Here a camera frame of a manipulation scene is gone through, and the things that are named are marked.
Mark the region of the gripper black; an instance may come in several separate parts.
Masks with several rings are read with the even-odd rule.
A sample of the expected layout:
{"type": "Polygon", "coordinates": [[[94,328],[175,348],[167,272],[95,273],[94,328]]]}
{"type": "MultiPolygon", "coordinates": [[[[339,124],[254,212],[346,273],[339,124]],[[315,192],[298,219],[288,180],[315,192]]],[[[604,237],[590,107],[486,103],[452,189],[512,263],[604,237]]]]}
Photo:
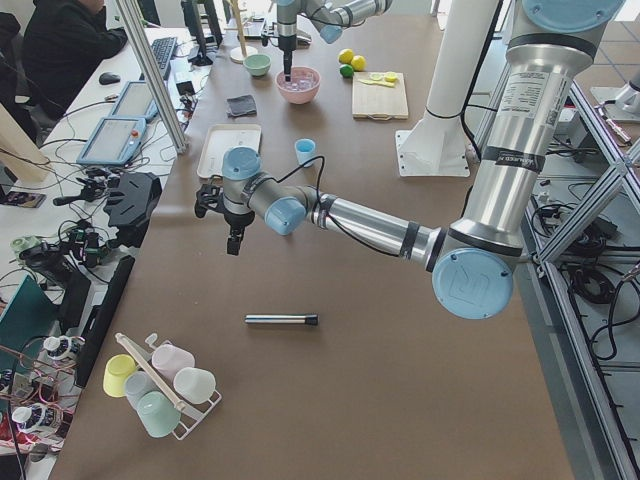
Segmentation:
{"type": "Polygon", "coordinates": [[[245,229],[254,221],[254,212],[235,213],[225,209],[224,219],[229,225],[229,237],[227,238],[227,253],[238,255],[244,239],[245,229]]]}
{"type": "Polygon", "coordinates": [[[278,47],[283,52],[283,78],[291,80],[292,55],[297,47],[297,23],[278,23],[278,47]]]}

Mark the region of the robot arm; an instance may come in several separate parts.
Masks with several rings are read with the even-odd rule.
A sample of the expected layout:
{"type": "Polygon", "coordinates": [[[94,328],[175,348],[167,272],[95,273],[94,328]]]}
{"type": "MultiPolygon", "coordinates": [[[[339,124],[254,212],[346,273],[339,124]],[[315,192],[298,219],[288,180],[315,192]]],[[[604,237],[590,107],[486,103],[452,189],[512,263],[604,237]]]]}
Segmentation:
{"type": "MultiPolygon", "coordinates": [[[[399,1],[383,19],[352,30],[344,40],[369,55],[377,68],[408,75],[411,120],[417,119],[417,103],[431,83],[441,41],[427,9],[425,1],[399,1]]],[[[215,84],[221,96],[256,95],[265,162],[274,173],[292,167],[294,139],[311,136],[328,166],[325,185],[342,198],[396,214],[405,222],[439,226],[452,221],[462,209],[469,179],[395,178],[391,128],[352,118],[350,84],[331,70],[332,54],[332,48],[315,46],[300,56],[324,78],[318,100],[307,106],[288,105],[271,78],[251,79],[227,62],[220,65],[215,84]]],[[[459,319],[437,304],[421,269],[400,265],[380,245],[364,251],[358,245],[362,233],[350,240],[337,234],[336,229],[316,232],[305,227],[280,237],[258,225],[240,256],[221,261],[224,277],[211,297],[219,320],[239,325],[247,313],[318,312],[326,325],[384,317],[471,331],[527,321],[519,305],[488,320],[459,319]]]]}
{"type": "Polygon", "coordinates": [[[276,31],[278,48],[283,53],[283,72],[291,81],[293,52],[297,48],[297,19],[306,17],[328,44],[338,40],[344,29],[389,10],[391,0],[357,0],[338,7],[328,7],[325,1],[276,1],[276,31]]]}

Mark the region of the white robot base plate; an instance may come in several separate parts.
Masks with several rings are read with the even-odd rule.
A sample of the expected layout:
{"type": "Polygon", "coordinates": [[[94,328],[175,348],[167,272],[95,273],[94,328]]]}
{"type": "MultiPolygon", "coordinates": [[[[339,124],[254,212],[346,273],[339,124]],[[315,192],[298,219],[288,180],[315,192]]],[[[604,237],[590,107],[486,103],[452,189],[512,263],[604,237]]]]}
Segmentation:
{"type": "Polygon", "coordinates": [[[394,135],[399,174],[468,177],[466,141],[460,120],[427,116],[394,135]]]}

